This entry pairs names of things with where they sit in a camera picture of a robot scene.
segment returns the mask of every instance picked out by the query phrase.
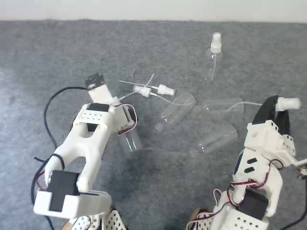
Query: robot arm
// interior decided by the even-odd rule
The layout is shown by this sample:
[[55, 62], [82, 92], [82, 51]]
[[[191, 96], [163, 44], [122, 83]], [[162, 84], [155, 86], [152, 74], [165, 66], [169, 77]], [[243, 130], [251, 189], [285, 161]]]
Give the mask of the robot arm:
[[[135, 123], [128, 109], [112, 97], [102, 74], [86, 80], [93, 103], [82, 106], [72, 129], [45, 166], [46, 190], [38, 191], [34, 212], [66, 219], [108, 212], [112, 203], [106, 192], [94, 191], [106, 143], [114, 132]], [[64, 171], [78, 157], [85, 157], [81, 173]]]
[[[298, 98], [269, 97], [257, 112], [240, 153], [233, 182], [212, 213], [203, 213], [197, 225], [210, 230], [266, 230], [275, 214], [283, 181], [279, 168], [294, 165], [307, 175], [307, 160], [297, 161], [290, 136], [288, 109], [299, 109]], [[256, 193], [263, 190], [264, 195]]]

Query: clear plastic tube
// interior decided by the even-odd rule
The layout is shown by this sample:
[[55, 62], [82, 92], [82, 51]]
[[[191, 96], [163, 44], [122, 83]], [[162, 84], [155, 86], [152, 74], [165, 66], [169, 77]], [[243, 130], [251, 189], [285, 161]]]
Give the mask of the clear plastic tube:
[[216, 125], [207, 129], [202, 137], [192, 144], [189, 153], [191, 156], [208, 154], [236, 140], [238, 133], [231, 124]]
[[161, 113], [155, 129], [158, 132], [175, 126], [196, 104], [195, 98], [189, 92], [182, 92]]
[[196, 112], [206, 112], [213, 115], [218, 115], [227, 112], [243, 113], [244, 105], [242, 98], [227, 98], [227, 99], [216, 99], [206, 100], [201, 102], [200, 105], [194, 107]]

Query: clear plastic bottle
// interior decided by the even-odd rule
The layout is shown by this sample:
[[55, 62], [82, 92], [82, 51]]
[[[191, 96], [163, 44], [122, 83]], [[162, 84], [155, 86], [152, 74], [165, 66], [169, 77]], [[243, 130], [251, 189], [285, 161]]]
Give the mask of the clear plastic bottle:
[[208, 128], [202, 137], [192, 144], [189, 153], [195, 157], [208, 154], [238, 140], [238, 133], [231, 124], [216, 124]]
[[221, 33], [214, 33], [212, 35], [211, 46], [206, 51], [205, 79], [210, 79], [211, 81], [213, 81], [223, 59], [221, 39]]
[[[240, 97], [237, 98], [226, 98], [226, 99], [213, 99], [199, 102], [193, 110], [199, 113], [211, 114], [213, 116], [219, 116], [224, 113], [240, 113], [244, 112], [243, 100]], [[231, 106], [238, 104], [230, 111], [228, 110]]]
[[175, 126], [196, 104], [195, 98], [186, 91], [176, 97], [172, 104], [169, 104], [161, 113], [155, 129], [158, 132]]

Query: spray nozzle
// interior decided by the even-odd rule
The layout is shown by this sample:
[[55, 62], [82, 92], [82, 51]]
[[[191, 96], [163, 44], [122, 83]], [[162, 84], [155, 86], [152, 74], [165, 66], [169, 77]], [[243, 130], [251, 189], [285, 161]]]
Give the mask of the spray nozzle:
[[210, 47], [211, 52], [217, 54], [222, 51], [221, 39], [222, 39], [221, 33], [214, 33], [212, 35], [212, 42], [211, 42], [211, 47]]

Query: white plastic housing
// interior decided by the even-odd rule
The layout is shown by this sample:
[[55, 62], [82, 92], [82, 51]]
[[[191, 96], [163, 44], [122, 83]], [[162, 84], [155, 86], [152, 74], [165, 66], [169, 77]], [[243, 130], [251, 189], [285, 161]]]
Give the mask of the white plastic housing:
[[[214, 207], [213, 212], [219, 211], [227, 201], [227, 193], [224, 191], [219, 200], [218, 206]], [[266, 217], [262, 220], [258, 220], [237, 211], [230, 204], [226, 205], [222, 211], [212, 219], [211, 227], [208, 228], [208, 230], [266, 230], [269, 225]]]
[[[265, 181], [267, 172], [269, 171], [269, 160], [264, 158], [259, 151], [244, 149], [240, 160], [240, 165], [233, 175], [235, 183], [246, 182], [249, 180], [256, 181], [258, 185], [262, 185]], [[272, 164], [270, 173], [263, 190], [265, 196], [269, 200], [266, 216], [271, 217], [275, 214], [280, 190], [283, 185], [282, 177], [276, 167]], [[233, 201], [237, 204], [241, 203], [245, 196], [246, 186], [236, 186], [233, 193]]]
[[[63, 144], [56, 150], [55, 154], [60, 155], [65, 165], [69, 165], [78, 157], [85, 157], [86, 164], [78, 179], [79, 192], [86, 193], [96, 180], [97, 173], [101, 165], [101, 155], [109, 139], [113, 126], [114, 107], [110, 107], [109, 112], [90, 111], [85, 104], [73, 122], [72, 129]], [[88, 132], [89, 122], [98, 124], [94, 132]], [[53, 170], [62, 170], [60, 160], [52, 156], [45, 167], [45, 183]]]
[[299, 109], [301, 107], [301, 101], [299, 98], [283, 98], [279, 97], [275, 105], [275, 111], [284, 111], [288, 109]]
[[108, 212], [112, 204], [111, 196], [106, 192], [94, 190], [91, 190], [90, 193], [96, 195], [66, 195], [63, 210], [61, 212], [55, 212], [49, 211], [52, 193], [38, 191], [34, 205], [34, 212], [39, 215], [66, 219]]
[[271, 120], [255, 125], [249, 123], [244, 147], [258, 151], [269, 160], [280, 159], [284, 166], [296, 162], [293, 138], [289, 135], [282, 136]]
[[161, 95], [175, 96], [175, 90], [167, 87], [166, 85], [162, 85], [162, 84], [159, 85], [157, 93]]

